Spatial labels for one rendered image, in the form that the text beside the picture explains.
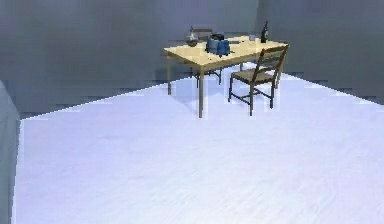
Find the light wooden table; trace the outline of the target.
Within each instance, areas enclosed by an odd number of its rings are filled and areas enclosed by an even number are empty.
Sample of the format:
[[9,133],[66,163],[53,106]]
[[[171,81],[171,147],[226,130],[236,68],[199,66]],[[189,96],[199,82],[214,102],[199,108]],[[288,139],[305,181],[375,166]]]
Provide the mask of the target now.
[[237,36],[229,38],[229,41],[240,41],[240,44],[230,44],[230,54],[228,56],[208,53],[206,43],[198,43],[195,47],[188,45],[179,45],[174,47],[164,48],[164,53],[167,58],[167,85],[168,94],[172,93],[170,83],[170,60],[179,60],[182,63],[199,71],[199,94],[198,94],[198,116],[203,117],[204,109],[204,73],[209,70],[233,66],[245,63],[251,60],[258,59],[263,49],[268,49],[277,46],[283,46],[287,43],[267,41],[261,43],[259,38],[255,41],[250,41],[248,36]]

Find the dark wooden chair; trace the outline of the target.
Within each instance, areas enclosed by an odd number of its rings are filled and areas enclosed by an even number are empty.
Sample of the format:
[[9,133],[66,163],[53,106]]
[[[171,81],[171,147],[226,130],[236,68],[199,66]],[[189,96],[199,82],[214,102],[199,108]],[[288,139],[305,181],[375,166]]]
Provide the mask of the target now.
[[[256,67],[253,69],[233,72],[230,75],[230,84],[228,89],[228,101],[233,97],[246,103],[249,106],[249,115],[253,115],[254,96],[263,95],[269,99],[269,106],[273,108],[277,77],[281,73],[282,64],[288,52],[289,45],[263,49],[257,59]],[[249,86],[247,95],[237,95],[233,92],[233,82],[237,80]],[[259,85],[271,85],[270,93],[265,93],[258,89]]]
[[[194,33],[197,35],[199,41],[207,41],[211,35],[213,34],[212,28],[195,28]],[[222,69],[219,69],[219,71],[208,71],[206,72],[206,75],[215,74],[218,77],[218,80],[222,80]],[[196,85],[199,85],[199,72],[195,72],[193,68],[190,68],[190,76],[194,77],[196,79]]]

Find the dark glass bottle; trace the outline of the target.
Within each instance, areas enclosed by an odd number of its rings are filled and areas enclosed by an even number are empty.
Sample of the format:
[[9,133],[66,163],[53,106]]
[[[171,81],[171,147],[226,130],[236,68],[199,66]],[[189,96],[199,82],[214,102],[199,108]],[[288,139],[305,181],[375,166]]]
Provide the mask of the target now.
[[261,37],[260,37],[261,43],[266,43],[267,40],[268,40],[268,21],[265,22],[261,32]]

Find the blue round container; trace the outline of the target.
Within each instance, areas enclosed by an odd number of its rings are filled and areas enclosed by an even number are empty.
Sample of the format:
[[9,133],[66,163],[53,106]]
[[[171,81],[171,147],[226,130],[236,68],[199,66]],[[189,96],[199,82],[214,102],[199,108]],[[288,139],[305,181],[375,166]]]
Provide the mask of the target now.
[[209,38],[206,43],[206,51],[208,53],[216,54],[218,49],[218,40]]
[[228,40],[220,40],[217,45],[217,55],[222,57],[230,54],[230,45]]

